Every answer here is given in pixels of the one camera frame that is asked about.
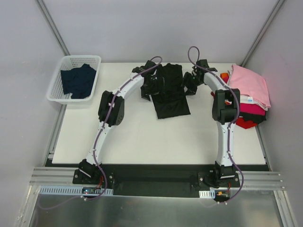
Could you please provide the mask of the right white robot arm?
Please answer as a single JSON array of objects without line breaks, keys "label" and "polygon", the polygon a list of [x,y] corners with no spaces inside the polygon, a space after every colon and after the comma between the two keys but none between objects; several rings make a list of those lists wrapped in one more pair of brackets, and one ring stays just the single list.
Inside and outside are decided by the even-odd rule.
[{"label": "right white robot arm", "polygon": [[195,95],[197,87],[202,84],[207,85],[214,94],[212,118],[216,121],[218,129],[218,154],[214,170],[203,177],[203,183],[219,188],[237,176],[233,160],[233,137],[240,115],[240,91],[230,88],[217,75],[217,69],[209,67],[207,60],[196,61],[192,72],[185,73],[182,82],[185,95]]}]

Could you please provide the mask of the white plastic laundry basket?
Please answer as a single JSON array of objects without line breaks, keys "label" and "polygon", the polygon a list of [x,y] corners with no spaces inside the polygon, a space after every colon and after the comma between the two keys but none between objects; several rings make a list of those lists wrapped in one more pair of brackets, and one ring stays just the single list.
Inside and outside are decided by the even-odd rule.
[{"label": "white plastic laundry basket", "polygon": [[[79,68],[83,64],[88,64],[91,68],[93,68],[95,73],[95,79],[92,85],[92,90],[88,97],[84,99],[72,99],[71,94],[64,94],[63,93],[63,86],[62,86],[62,78],[61,78],[61,71],[62,70],[72,70],[74,68]],[[67,55],[61,58],[58,62],[50,85],[47,91],[47,99],[49,101],[58,102],[62,105],[87,105],[91,102],[95,87],[98,80],[99,70],[101,65],[101,57],[98,55]]]}]

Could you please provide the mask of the magenta t shirt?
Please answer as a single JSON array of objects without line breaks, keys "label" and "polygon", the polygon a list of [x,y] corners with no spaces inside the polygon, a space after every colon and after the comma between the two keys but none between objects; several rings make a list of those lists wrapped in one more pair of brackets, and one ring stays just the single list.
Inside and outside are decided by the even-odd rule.
[{"label": "magenta t shirt", "polygon": [[248,114],[255,114],[262,116],[266,115],[266,110],[264,110],[262,107],[260,107],[257,104],[240,103],[240,111]]}]

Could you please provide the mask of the red t shirt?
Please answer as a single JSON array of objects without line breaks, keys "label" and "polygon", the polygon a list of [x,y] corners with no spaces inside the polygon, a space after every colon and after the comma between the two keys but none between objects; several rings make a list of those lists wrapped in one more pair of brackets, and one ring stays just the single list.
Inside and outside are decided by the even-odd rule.
[{"label": "red t shirt", "polygon": [[258,124],[251,121],[251,120],[244,120],[243,117],[239,117],[236,121],[236,125],[238,125],[239,127],[242,127],[244,129],[249,129],[249,128],[253,128],[256,127]]}]

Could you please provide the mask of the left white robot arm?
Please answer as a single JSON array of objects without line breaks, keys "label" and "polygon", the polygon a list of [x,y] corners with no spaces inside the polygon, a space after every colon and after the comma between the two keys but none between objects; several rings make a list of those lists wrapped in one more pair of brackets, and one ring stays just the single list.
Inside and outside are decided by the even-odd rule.
[{"label": "left white robot arm", "polygon": [[104,91],[101,96],[98,109],[98,130],[93,145],[85,159],[78,165],[78,176],[83,176],[90,183],[95,184],[101,176],[105,176],[101,169],[101,150],[105,144],[107,136],[117,127],[125,115],[125,100],[143,85],[145,79],[151,79],[155,75],[156,69],[161,63],[155,63],[152,59],[145,65],[132,70],[129,78],[117,89]]}]

